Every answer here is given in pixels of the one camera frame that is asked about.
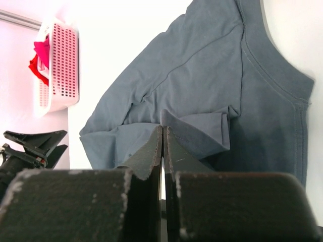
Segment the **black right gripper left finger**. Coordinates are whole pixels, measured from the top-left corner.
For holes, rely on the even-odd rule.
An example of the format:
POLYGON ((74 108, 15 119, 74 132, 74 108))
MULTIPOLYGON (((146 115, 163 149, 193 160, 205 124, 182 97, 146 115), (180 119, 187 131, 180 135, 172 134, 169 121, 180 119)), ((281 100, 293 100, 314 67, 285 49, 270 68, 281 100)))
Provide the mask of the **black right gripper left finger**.
POLYGON ((160 241, 162 152, 158 126, 112 170, 3 175, 1 241, 160 241))

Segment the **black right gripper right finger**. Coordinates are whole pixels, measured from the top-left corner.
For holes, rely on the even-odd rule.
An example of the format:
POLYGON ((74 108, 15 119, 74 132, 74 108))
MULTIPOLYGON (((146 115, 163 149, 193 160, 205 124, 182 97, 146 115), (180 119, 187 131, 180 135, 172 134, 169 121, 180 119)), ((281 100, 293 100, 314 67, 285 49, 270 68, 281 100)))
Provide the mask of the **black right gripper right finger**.
POLYGON ((169 241, 320 241, 305 190, 288 173, 213 172, 164 128, 169 241))

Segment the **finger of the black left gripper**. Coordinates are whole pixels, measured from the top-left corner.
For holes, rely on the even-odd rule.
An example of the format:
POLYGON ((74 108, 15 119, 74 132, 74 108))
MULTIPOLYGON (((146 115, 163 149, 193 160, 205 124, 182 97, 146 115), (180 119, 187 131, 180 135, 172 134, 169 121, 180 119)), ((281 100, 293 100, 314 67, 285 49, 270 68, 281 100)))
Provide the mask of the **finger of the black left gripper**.
POLYGON ((24 151, 14 150, 9 144, 2 146, 2 169, 53 169, 67 149, 60 145, 48 150, 35 146, 24 147, 24 151))
POLYGON ((25 151, 35 154, 51 154, 57 148, 67 147, 66 145, 59 146, 59 143, 66 134, 67 131, 65 130, 39 134, 22 134, 5 131, 4 137, 22 145, 25 151))

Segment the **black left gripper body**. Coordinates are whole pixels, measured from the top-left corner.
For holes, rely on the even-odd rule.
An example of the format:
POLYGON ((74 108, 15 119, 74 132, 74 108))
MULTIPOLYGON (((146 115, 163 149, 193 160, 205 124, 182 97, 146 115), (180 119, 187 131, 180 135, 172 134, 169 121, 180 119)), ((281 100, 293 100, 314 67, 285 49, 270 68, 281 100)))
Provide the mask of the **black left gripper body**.
POLYGON ((1 165, 1 202, 10 202, 14 195, 21 192, 29 178, 47 169, 42 160, 32 164, 19 158, 10 158, 1 165))

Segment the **grey blue t shirt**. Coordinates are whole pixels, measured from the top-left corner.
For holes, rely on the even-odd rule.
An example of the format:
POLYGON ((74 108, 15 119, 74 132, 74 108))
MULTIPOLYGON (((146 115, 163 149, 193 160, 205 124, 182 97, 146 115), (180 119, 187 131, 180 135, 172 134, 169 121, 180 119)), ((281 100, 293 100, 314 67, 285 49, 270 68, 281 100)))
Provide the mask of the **grey blue t shirt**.
POLYGON ((111 84, 80 141, 93 169, 113 169, 169 126, 210 169, 304 184, 313 85, 271 43, 260 1, 193 1, 111 84))

